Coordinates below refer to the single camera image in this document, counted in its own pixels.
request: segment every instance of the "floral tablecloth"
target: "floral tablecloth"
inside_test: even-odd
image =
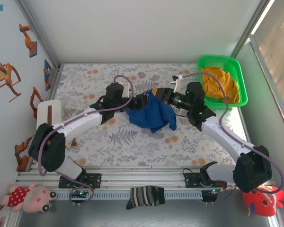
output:
[[[62,104],[63,120],[75,116],[104,95],[116,75],[125,75],[139,94],[153,87],[173,87],[172,75],[197,71],[195,64],[65,64],[55,98]],[[198,76],[182,81],[198,81]],[[176,113],[185,115],[183,110]],[[218,116],[223,110],[214,110]],[[245,133],[237,108],[229,111],[224,122],[240,137]],[[233,164],[232,158],[213,139],[177,117],[177,129],[169,126],[152,134],[130,124],[128,115],[117,113],[107,123],[92,128],[76,138],[77,146],[65,155],[83,166],[188,166],[218,161]]]

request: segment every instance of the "white wall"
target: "white wall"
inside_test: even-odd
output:
[[[9,62],[20,74],[21,82],[15,90],[22,94],[14,101],[11,90],[0,88],[0,196],[7,194],[8,186],[16,179],[17,162],[14,146],[21,144],[36,131],[36,120],[30,107],[30,96],[35,86],[44,100],[50,91],[45,91],[44,59],[46,58],[40,45],[38,55],[30,58],[24,43],[24,35],[19,31],[19,23],[27,25],[17,4],[13,0],[0,0],[3,11],[0,11],[0,62]],[[36,40],[32,32],[28,32],[32,40]]]
[[[249,44],[243,48],[238,60],[249,96],[242,113],[250,139],[256,146],[264,145],[284,173],[284,123]],[[274,168],[273,173],[280,183],[279,173]]]
[[[26,0],[60,62],[230,55],[260,0]]]

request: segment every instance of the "pink plush toy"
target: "pink plush toy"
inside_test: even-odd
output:
[[[57,193],[43,186],[36,187],[35,182],[29,188],[23,188],[15,184],[9,190],[10,195],[3,196],[0,199],[0,204],[13,207],[13,211],[19,211],[23,208],[27,213],[47,212],[52,206],[49,201],[57,197]]]

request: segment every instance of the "red plush toy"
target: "red plush toy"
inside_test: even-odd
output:
[[[262,190],[269,192],[275,191],[277,188],[274,186],[260,187]],[[250,212],[255,214],[270,217],[275,215],[275,206],[283,207],[280,201],[284,202],[284,192],[281,190],[276,194],[266,194],[252,190],[249,193],[243,193],[243,200]]]

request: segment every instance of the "stuffed animal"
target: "stuffed animal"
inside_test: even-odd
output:
[[[260,189],[265,191],[275,191],[277,188],[274,186],[260,186]],[[243,193],[243,200],[250,212],[255,214],[270,217],[275,215],[275,206],[283,207],[280,201],[284,202],[284,192],[281,190],[276,194],[266,194],[252,190],[249,193]]]
[[[3,196],[0,199],[0,204],[13,207],[13,211],[19,211],[23,208],[27,213],[47,212],[52,206],[49,201],[57,197],[57,193],[43,186],[36,187],[35,182],[29,188],[23,188],[15,184],[9,190],[10,195]]]

